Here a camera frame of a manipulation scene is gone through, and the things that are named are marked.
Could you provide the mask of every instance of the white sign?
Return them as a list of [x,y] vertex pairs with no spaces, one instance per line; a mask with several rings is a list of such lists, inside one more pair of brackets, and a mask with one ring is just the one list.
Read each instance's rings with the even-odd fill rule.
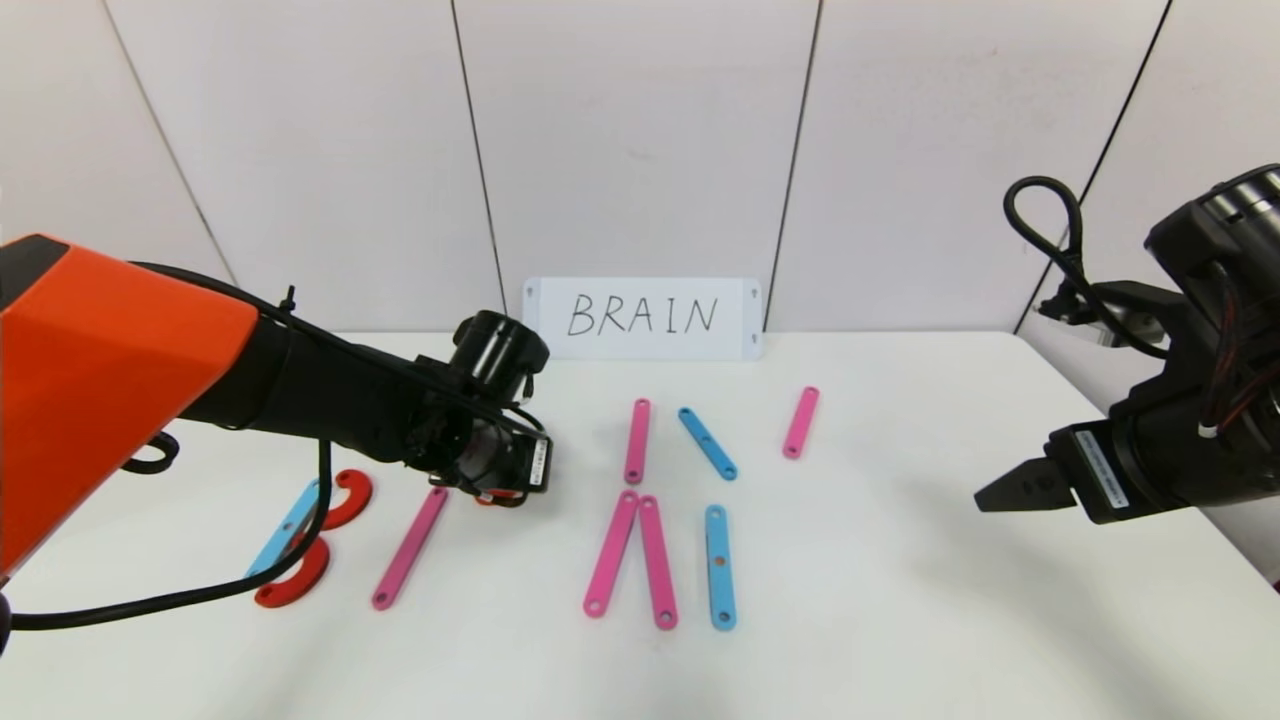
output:
[[552,357],[756,360],[764,293],[750,278],[532,278],[524,323]]

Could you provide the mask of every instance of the pink plastic bar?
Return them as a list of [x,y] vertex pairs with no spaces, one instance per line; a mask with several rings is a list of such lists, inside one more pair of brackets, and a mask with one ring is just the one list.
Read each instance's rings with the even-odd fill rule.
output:
[[440,509],[444,507],[444,501],[448,498],[449,491],[444,488],[431,488],[431,492],[426,493],[426,501],[417,511],[417,518],[413,518],[413,524],[404,533],[404,539],[401,541],[399,550],[392,557],[392,564],[387,568],[381,582],[378,583],[378,588],[374,589],[374,610],[387,610],[396,602],[396,596],[404,587],[404,579],[413,569],[413,561],[422,552],[422,546],[426,544],[426,538],[431,534],[431,525],[435,524],[435,519],[440,515]]
[[627,443],[627,466],[622,478],[634,484],[644,479],[644,451],[649,445],[649,401],[641,397],[631,410],[631,442]]
[[658,628],[669,630],[680,621],[680,615],[676,612],[676,591],[671,585],[671,565],[667,562],[667,542],[662,537],[658,498],[652,495],[640,498],[640,537],[644,539],[644,564],[649,570],[653,621]]
[[582,600],[582,611],[586,612],[588,618],[602,618],[609,607],[613,582],[618,579],[618,566],[622,565],[622,552],[627,548],[627,539],[631,537],[631,525],[635,524],[639,501],[635,491],[625,489],[618,496],[618,506],[613,509],[613,520],[609,521],[609,529],[604,533],[600,559],[595,561],[595,573],[591,575],[591,584],[588,585],[586,597]]
[[787,430],[787,442],[782,445],[782,455],[795,460],[804,451],[804,441],[809,437],[809,423],[813,421],[813,411],[818,407],[818,388],[806,387],[800,393],[800,405],[796,405],[796,414],[791,418],[791,429]]

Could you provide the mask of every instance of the white wall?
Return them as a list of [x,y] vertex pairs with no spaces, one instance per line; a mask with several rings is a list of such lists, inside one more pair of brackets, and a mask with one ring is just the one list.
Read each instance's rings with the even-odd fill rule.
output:
[[99,0],[0,3],[0,241],[227,279]]
[[767,327],[1012,328],[1043,261],[1005,188],[1084,186],[1164,6],[826,3]]
[[458,0],[511,310],[539,275],[767,286],[817,9]]
[[[1174,3],[1084,202],[1091,281],[1135,279],[1172,290],[1142,249],[1151,225],[1213,183],[1280,160],[1280,83],[1270,79],[1277,26],[1275,3]],[[1051,273],[1039,297],[1060,281]],[[1076,340],[1034,314],[1020,334],[1100,407],[1161,368],[1134,351]],[[1272,583],[1280,580],[1280,500],[1206,514]]]
[[334,329],[502,309],[449,0],[109,0],[242,287]]

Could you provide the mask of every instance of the black cable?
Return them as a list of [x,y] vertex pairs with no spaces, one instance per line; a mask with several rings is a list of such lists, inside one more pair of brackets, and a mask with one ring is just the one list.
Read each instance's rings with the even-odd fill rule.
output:
[[108,605],[91,610],[74,610],[70,612],[42,612],[36,615],[15,612],[13,615],[13,629],[60,630],[65,628],[82,628],[84,625],[114,623],[115,620],[125,620],[128,618],[138,618],[140,615],[150,615],[152,612],[177,610],[189,605],[221,600],[233,594],[257,589],[266,583],[275,580],[287,573],[289,568],[293,568],[302,560],[302,556],[307,553],[311,544],[317,537],[320,537],[320,529],[324,527],[324,520],[329,514],[329,502],[333,498],[333,457],[330,454],[329,441],[321,439],[319,442],[320,495],[316,498],[316,511],[311,518],[311,524],[307,527],[306,533],[302,534],[302,539],[298,541],[298,543],[294,544],[293,548],[284,555],[284,557],[278,560],[275,565],[271,565],[261,573],[241,578],[239,580],[169,594],[160,594],[146,600],[136,600],[133,602],[122,602],[119,605]]
[[[1029,224],[1027,224],[1027,220],[1018,214],[1015,200],[1018,199],[1018,193],[1028,187],[1043,187],[1062,201],[1062,206],[1066,209],[1068,252],[1062,252],[1055,247],[1052,242],[1046,240],[1041,233],[1036,232]],[[1115,314],[1111,313],[1111,309],[1106,306],[1102,299],[1098,297],[1093,286],[1089,284],[1089,281],[1084,277],[1084,263],[1082,259],[1084,223],[1080,213],[1080,201],[1075,199],[1075,193],[1071,192],[1071,188],[1066,187],[1062,182],[1055,178],[1044,176],[1023,178],[1009,186],[1009,191],[1005,192],[1005,219],[1009,220],[1010,227],[1012,227],[1014,231],[1023,237],[1023,240],[1029,242],[1036,250],[1047,255],[1048,259],[1052,260],[1060,270],[1062,270],[1062,274],[1066,275],[1068,281],[1070,281],[1075,292],[1084,300],[1089,309],[1093,310],[1098,319],[1102,320],[1107,329],[1124,338],[1125,342],[1143,355],[1149,355],[1151,357],[1156,357],[1158,360],[1169,357],[1169,351],[1151,345],[1126,328],[1115,316]]]
[[425,374],[413,373],[401,365],[388,363],[383,357],[370,352],[367,348],[364,348],[353,342],[348,342],[323,328],[307,323],[301,318],[296,318],[288,311],[282,310],[280,307],[276,307],[275,305],[266,302],[265,300],[257,297],[256,295],[251,295],[233,284],[228,284],[219,279],[201,275],[200,273],[193,273],[191,270],[183,270],[182,268],[172,268],[169,265],[160,265],[156,263],[133,263],[133,264],[146,270],[151,270],[152,273],[159,273],[161,275],[166,275],[177,281],[182,281],[184,283],[193,284],[196,287],[202,287],[212,292],[234,297],[236,300],[239,300],[242,302],[247,302],[248,305],[252,305],[253,309],[256,309],[259,313],[265,315],[268,319],[280,323],[282,325],[292,323],[292,327],[296,328],[298,332],[310,336],[311,338],[317,340],[324,345],[332,346],[342,352],[346,352],[366,363],[372,363],[380,368],[396,373],[401,378],[407,379],[412,383],[425,386],[430,388],[433,392],[438,392],[439,395],[452,400],[453,402],[462,406],[463,409],[466,409],[468,413],[471,413],[477,418],[483,418],[485,420],[489,420],[490,423],[495,423],[498,425],[502,425],[503,428],[507,428],[508,430],[520,434],[531,436],[539,439],[545,439],[547,437],[541,430],[536,430],[529,425],[524,425],[521,423],[512,420],[511,418],[507,418],[506,415],[502,414],[500,410],[494,410],[490,406],[481,405],[476,402],[475,398],[467,397],[466,395],[458,392],[456,388],[452,388]]
[[1215,352],[1213,373],[1201,404],[1199,428],[1204,437],[1215,437],[1221,419],[1226,414],[1224,401],[1226,391],[1235,375],[1236,356],[1240,345],[1240,293],[1235,281],[1222,263],[1212,261],[1210,270],[1222,286],[1222,318],[1219,322],[1217,351]]

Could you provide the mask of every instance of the label sticker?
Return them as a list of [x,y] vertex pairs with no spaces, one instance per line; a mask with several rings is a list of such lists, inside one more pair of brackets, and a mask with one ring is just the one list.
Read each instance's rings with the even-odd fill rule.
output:
[[534,461],[529,466],[529,484],[538,487],[543,484],[543,470],[547,468],[547,438],[541,438],[534,445]]
[[1088,461],[1089,469],[1093,470],[1093,478],[1098,480],[1098,486],[1106,493],[1111,507],[1115,510],[1129,507],[1129,497],[1125,496],[1124,488],[1120,487],[1120,480],[1116,478],[1115,471],[1111,470],[1111,464],[1107,462],[1107,456],[1102,454],[1102,446],[1098,445],[1093,433],[1089,430],[1075,433],[1075,445],[1080,447],[1084,460]]

